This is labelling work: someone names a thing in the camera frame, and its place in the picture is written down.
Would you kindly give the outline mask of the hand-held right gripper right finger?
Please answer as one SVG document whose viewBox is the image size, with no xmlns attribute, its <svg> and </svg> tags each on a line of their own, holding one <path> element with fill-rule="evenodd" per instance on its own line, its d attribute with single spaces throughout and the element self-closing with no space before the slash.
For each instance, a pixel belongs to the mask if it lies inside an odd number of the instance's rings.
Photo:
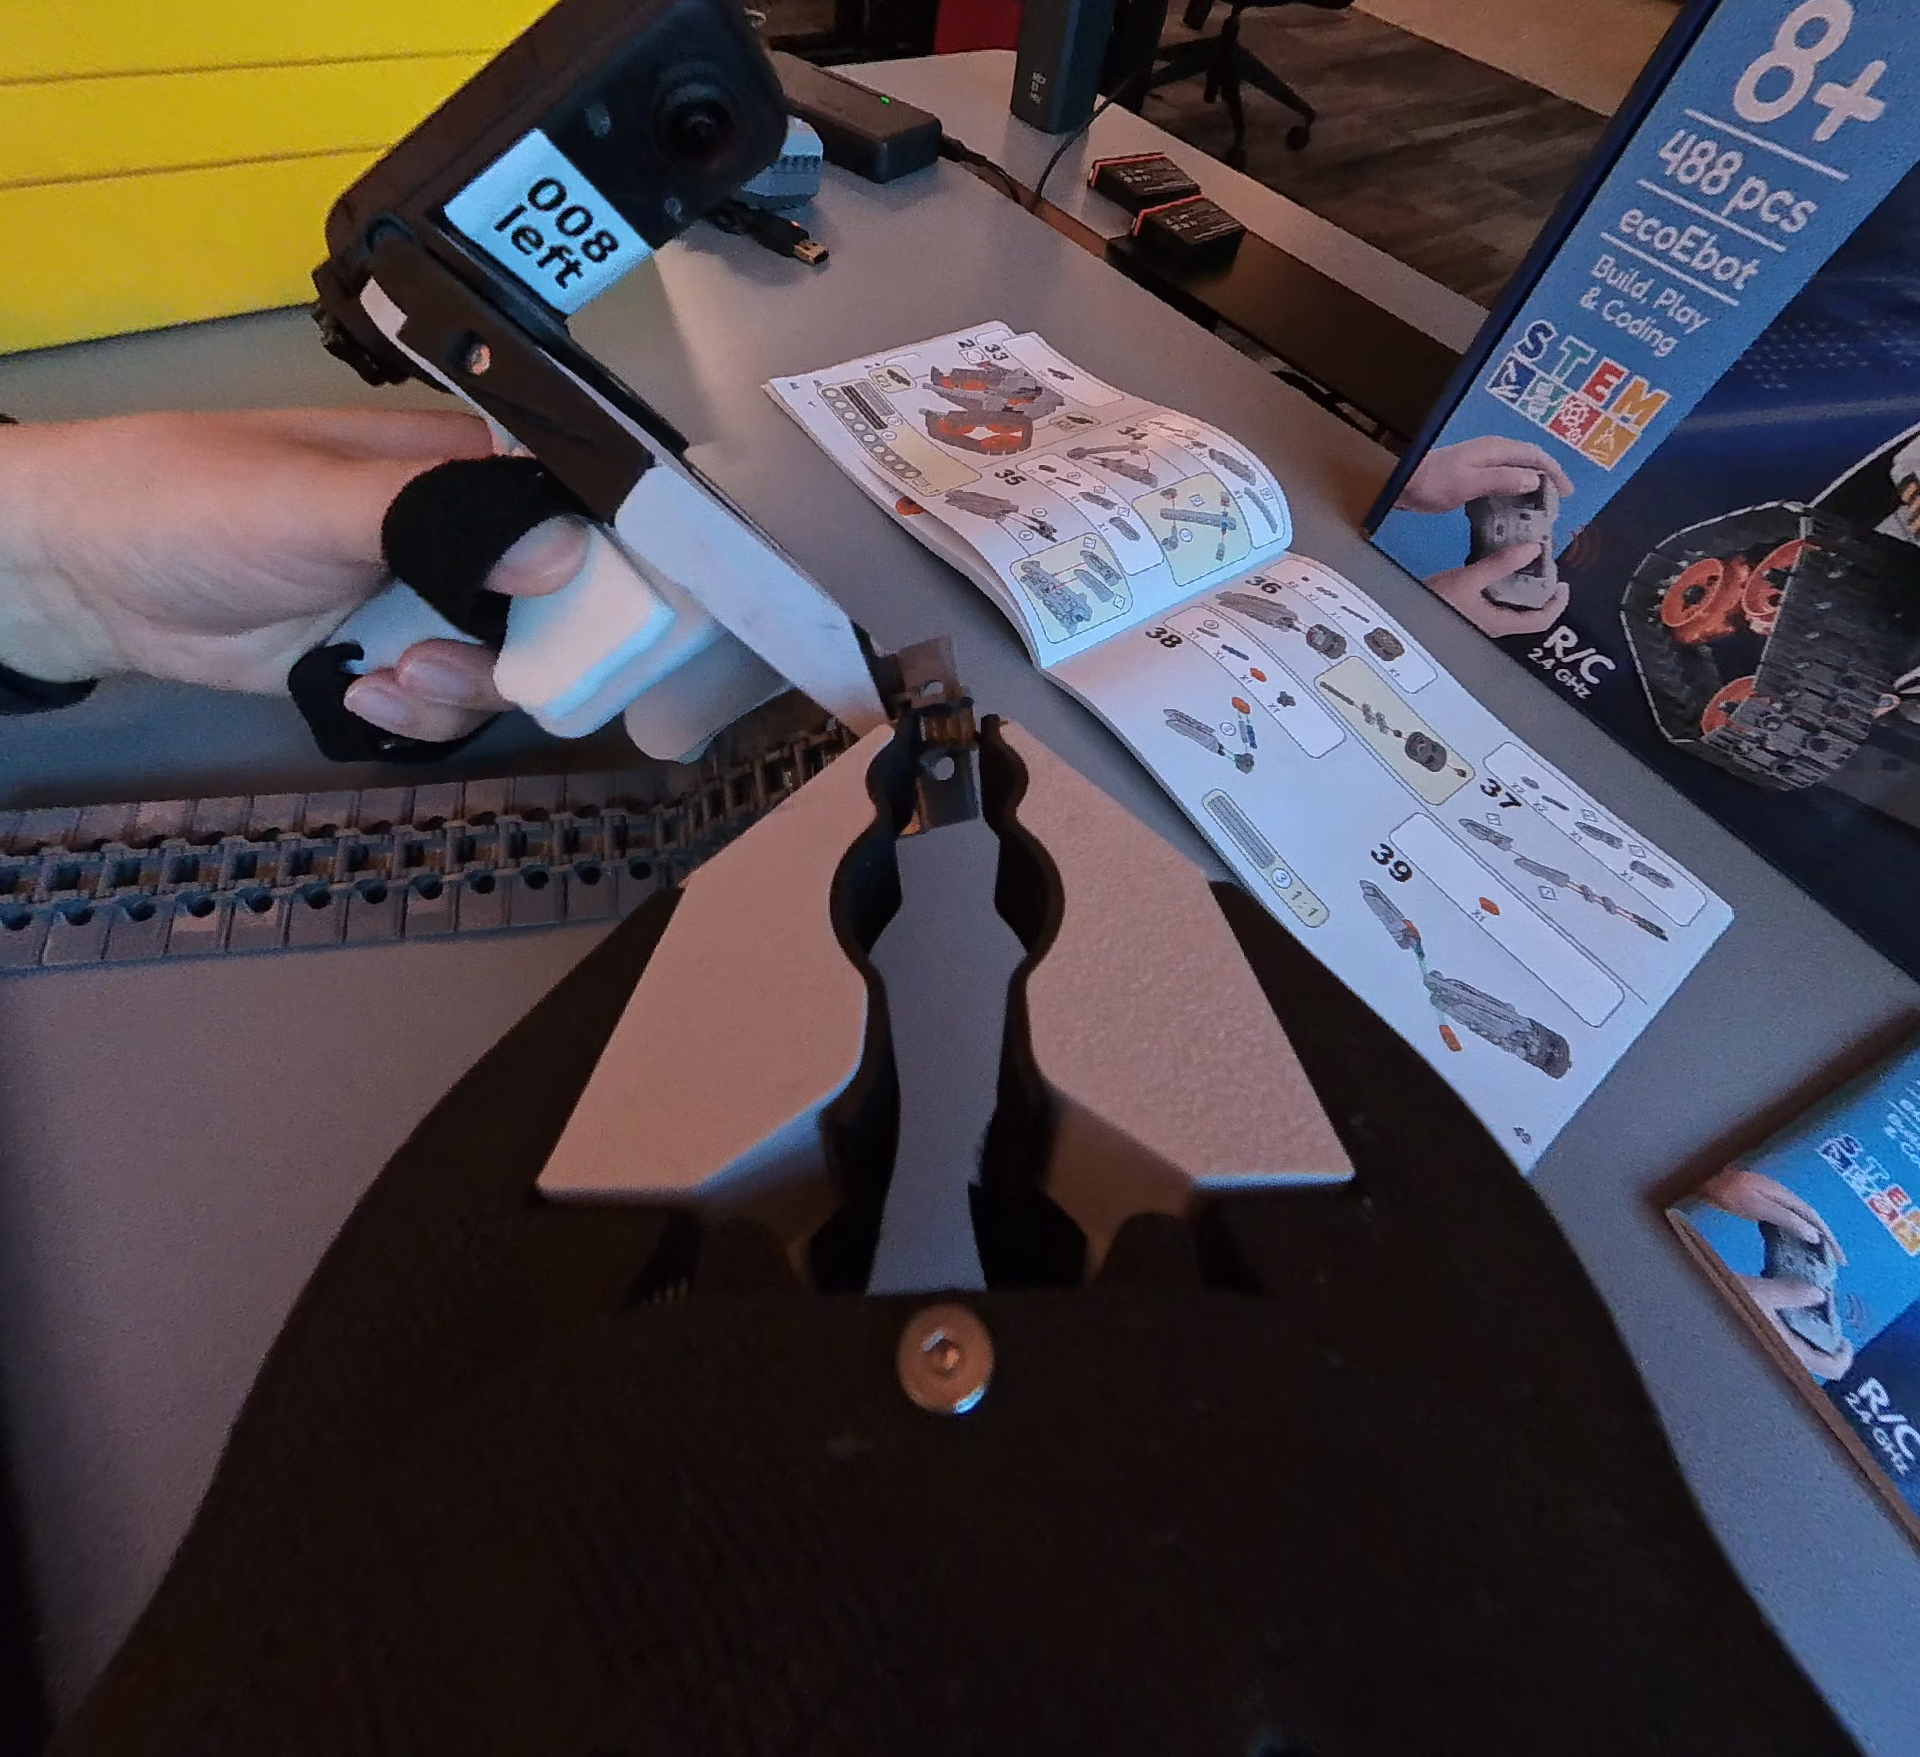
<svg viewBox="0 0 1920 1757">
<path fill-rule="evenodd" d="M 976 1168 L 989 1287 L 1076 1287 L 1136 1215 L 1345 1183 L 1351 1160 L 1213 884 L 1003 719 L 980 732 L 996 910 L 1020 942 Z"/>
</svg>

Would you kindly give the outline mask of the black power adapter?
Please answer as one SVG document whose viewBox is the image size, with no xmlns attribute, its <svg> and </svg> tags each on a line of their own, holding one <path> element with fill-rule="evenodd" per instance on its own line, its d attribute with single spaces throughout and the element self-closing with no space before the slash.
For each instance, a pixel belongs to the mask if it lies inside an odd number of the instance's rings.
<svg viewBox="0 0 1920 1757">
<path fill-rule="evenodd" d="M 830 164 L 889 184 L 937 159 L 944 124 L 936 113 L 786 50 L 769 50 L 769 60 L 786 112 L 815 131 Z"/>
</svg>

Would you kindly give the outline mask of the grey track link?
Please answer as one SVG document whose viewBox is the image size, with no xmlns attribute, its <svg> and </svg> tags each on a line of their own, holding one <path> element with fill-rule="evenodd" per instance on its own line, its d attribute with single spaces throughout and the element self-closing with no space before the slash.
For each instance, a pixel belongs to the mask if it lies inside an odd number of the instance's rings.
<svg viewBox="0 0 1920 1757">
<path fill-rule="evenodd" d="M 905 832 L 977 815 L 976 713 L 950 639 L 924 639 L 872 665 L 895 735 L 912 745 L 916 806 Z"/>
</svg>

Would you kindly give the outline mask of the grey orange toy robot model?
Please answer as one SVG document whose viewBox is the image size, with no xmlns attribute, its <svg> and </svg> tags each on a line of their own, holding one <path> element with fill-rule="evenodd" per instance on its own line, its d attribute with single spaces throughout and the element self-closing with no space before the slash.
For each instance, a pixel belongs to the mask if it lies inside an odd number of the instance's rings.
<svg viewBox="0 0 1920 1757">
<path fill-rule="evenodd" d="M 750 208 L 792 214 L 819 197 L 825 164 L 819 131 L 789 113 L 778 156 L 742 183 L 735 199 Z"/>
</svg>

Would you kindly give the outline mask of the open instruction booklet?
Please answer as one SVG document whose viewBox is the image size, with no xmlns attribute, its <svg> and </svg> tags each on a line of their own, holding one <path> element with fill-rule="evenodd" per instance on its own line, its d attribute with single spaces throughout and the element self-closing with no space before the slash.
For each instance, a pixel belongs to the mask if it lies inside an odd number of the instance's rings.
<svg viewBox="0 0 1920 1757">
<path fill-rule="evenodd" d="M 989 321 L 763 385 L 1532 1168 L 1730 910 L 1293 549 L 1223 427 Z"/>
</svg>

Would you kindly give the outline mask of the black battery pack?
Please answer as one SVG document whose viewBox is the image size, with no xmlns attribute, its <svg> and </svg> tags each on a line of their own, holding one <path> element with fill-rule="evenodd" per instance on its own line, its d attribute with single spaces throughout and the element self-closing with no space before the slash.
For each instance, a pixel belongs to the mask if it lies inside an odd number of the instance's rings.
<svg viewBox="0 0 1920 1757">
<path fill-rule="evenodd" d="M 1220 267 L 1234 260 L 1247 228 L 1203 194 L 1140 208 L 1133 238 L 1181 267 Z"/>
<path fill-rule="evenodd" d="M 1136 216 L 1203 194 L 1194 177 L 1158 150 L 1091 159 L 1086 189 Z"/>
</svg>

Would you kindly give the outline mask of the blue robot kit box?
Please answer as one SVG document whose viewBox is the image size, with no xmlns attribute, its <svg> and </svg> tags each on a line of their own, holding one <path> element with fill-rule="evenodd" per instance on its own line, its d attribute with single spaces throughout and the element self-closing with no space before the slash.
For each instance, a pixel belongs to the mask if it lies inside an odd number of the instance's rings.
<svg viewBox="0 0 1920 1757">
<path fill-rule="evenodd" d="M 1770 855 L 1917 847 L 1917 0 L 1686 3 L 1374 508 L 1411 575 L 1485 441 L 1572 482 L 1515 651 Z"/>
</svg>

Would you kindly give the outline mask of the yellow plastic bin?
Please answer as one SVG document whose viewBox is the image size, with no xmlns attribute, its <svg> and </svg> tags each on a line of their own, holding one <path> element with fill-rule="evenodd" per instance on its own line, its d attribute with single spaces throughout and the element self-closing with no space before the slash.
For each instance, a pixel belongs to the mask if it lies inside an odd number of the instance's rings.
<svg viewBox="0 0 1920 1757">
<path fill-rule="evenodd" d="M 2 348 L 303 305 L 341 189 L 552 0 L 2 0 Z"/>
</svg>

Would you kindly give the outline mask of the person's left hand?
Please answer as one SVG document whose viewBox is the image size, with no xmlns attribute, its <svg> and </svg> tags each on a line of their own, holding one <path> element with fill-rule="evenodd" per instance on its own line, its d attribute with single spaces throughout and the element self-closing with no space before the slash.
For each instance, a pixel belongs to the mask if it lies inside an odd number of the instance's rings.
<svg viewBox="0 0 1920 1757">
<path fill-rule="evenodd" d="M 278 408 L 2 427 L 2 661 L 278 692 L 387 585 L 381 521 L 491 457 L 469 414 Z"/>
</svg>

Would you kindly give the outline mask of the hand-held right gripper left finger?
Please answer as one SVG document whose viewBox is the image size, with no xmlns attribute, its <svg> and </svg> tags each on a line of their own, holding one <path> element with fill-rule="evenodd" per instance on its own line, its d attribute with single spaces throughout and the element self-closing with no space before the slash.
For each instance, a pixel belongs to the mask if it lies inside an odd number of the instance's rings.
<svg viewBox="0 0 1920 1757">
<path fill-rule="evenodd" d="M 685 877 L 541 1197 L 748 1217 L 819 1288 L 867 1287 L 897 1140 L 869 952 L 912 763 L 879 726 Z"/>
</svg>

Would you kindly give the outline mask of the grey desk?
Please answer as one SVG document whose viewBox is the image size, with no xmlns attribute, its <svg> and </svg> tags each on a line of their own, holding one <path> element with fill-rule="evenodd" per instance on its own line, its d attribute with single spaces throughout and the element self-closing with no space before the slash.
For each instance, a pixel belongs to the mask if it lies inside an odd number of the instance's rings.
<svg viewBox="0 0 1920 1757">
<path fill-rule="evenodd" d="M 778 374 L 1003 318 L 1110 385 L 1227 425 L 1294 545 L 1374 595 L 1522 742 L 1645 826 L 1735 924 L 1535 1168 L 1606 1291 L 1705 1518 L 1867 1754 L 1917 1750 L 1917 1549 L 1703 1280 L 1665 1197 L 1917 1020 L 1907 974 L 1358 537 L 1391 457 L 992 184 L 833 173 L 819 271 L 686 233 L 575 331 L 876 639 L 950 633 L 1026 723 L 1198 857 L 1158 785 L 1012 628 L 760 392 Z M 2 1371 L 54 1712 L 174 1555 L 285 1312 L 418 1114 L 602 936 L 54 970 L 2 983 Z"/>
</svg>

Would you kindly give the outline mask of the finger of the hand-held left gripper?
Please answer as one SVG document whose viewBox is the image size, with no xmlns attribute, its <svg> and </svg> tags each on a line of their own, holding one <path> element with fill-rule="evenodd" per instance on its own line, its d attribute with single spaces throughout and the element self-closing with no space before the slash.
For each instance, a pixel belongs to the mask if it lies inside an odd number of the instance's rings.
<svg viewBox="0 0 1920 1757">
<path fill-rule="evenodd" d="M 862 735 L 887 720 L 843 611 L 691 465 L 658 457 L 618 504 L 618 545 Z"/>
<path fill-rule="evenodd" d="M 696 762 L 715 732 L 792 688 L 711 615 L 676 615 L 628 659 L 628 678 L 628 735 L 658 762 Z"/>
</svg>

